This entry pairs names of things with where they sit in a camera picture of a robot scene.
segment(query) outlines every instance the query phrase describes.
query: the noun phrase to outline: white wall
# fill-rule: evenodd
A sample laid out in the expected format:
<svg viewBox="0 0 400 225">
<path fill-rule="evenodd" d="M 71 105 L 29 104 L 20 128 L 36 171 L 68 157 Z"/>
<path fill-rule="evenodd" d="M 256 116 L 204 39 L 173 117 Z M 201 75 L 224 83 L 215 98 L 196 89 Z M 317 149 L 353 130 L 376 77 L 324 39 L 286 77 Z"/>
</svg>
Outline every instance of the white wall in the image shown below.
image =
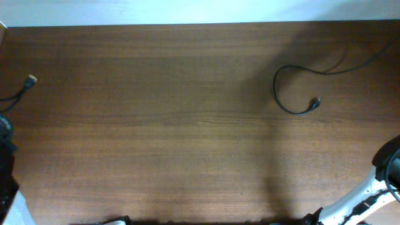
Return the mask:
<svg viewBox="0 0 400 225">
<path fill-rule="evenodd" d="M 0 0 L 13 26 L 400 19 L 400 0 Z"/>
</svg>

